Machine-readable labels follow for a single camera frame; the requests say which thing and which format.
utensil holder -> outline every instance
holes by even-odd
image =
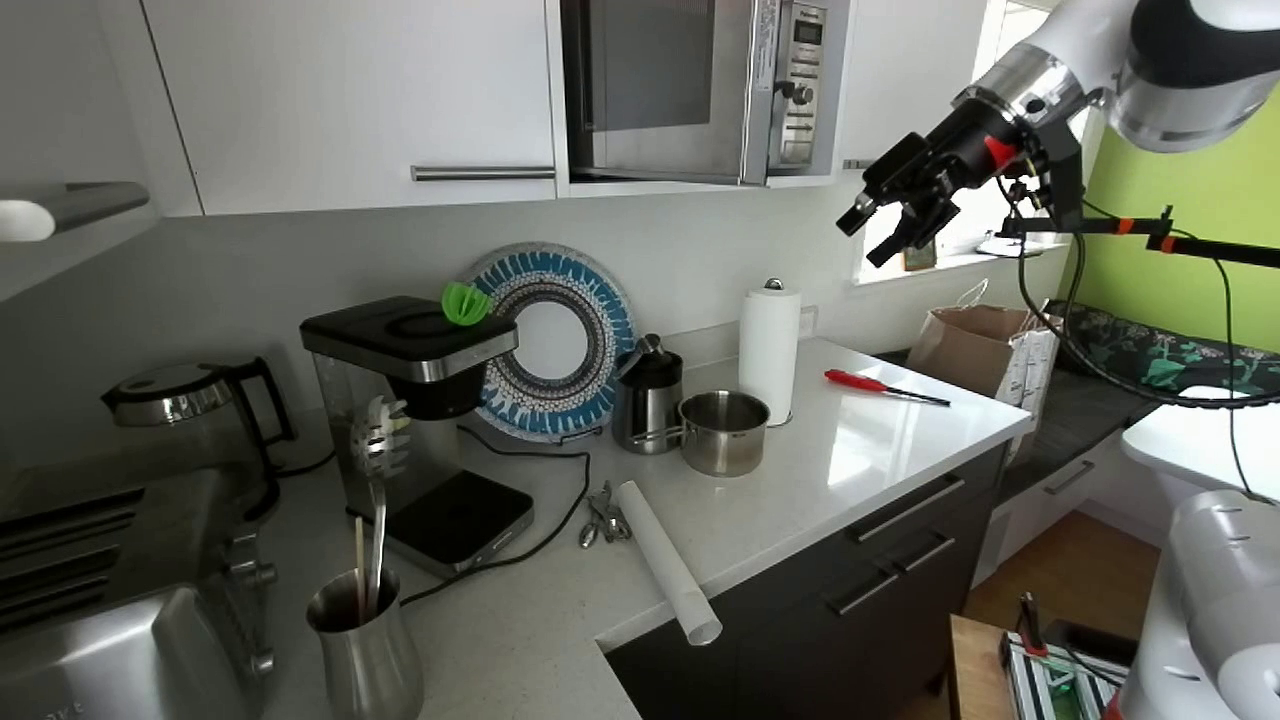
[[[337,720],[413,720],[424,703],[424,671],[399,619],[399,585],[386,574],[377,607],[359,613],[359,574],[333,575],[310,600],[319,635],[330,710]]]

upper cabinet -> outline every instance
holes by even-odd
[[[104,0],[104,22],[165,212],[558,191],[548,0]]]
[[[845,168],[940,124],[972,82],[990,0],[858,0],[841,100]]]

plate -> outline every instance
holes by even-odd
[[[635,347],[633,299],[592,257],[514,245],[474,265],[493,313],[516,319],[516,354],[485,372],[481,417],[522,441],[563,441],[607,423],[617,370]]]

metal canister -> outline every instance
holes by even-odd
[[[645,338],[635,358],[619,372],[619,404],[612,414],[612,435],[628,451],[674,451],[679,446],[679,379],[686,359],[661,343],[661,338]]]

coffee machine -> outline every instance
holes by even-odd
[[[391,296],[300,324],[318,359],[350,511],[373,518],[359,429],[373,404],[410,417],[410,459],[386,478],[388,539],[438,575],[485,565],[533,519],[533,501],[462,468],[462,422],[481,407],[488,359],[516,347],[516,324],[452,324],[438,299]]]

